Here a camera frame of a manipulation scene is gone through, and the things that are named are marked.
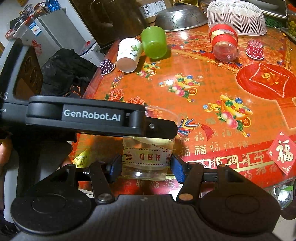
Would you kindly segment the person's left hand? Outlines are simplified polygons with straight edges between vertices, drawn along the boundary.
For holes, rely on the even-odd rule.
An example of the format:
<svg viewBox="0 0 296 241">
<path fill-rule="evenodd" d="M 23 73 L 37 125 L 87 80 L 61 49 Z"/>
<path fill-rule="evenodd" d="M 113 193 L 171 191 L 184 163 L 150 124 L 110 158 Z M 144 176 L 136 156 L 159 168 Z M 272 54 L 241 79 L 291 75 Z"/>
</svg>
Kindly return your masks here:
<svg viewBox="0 0 296 241">
<path fill-rule="evenodd" d="M 9 138 L 2 141 L 0 145 L 0 166 L 4 166 L 10 158 L 12 151 L 12 142 Z"/>
</svg>

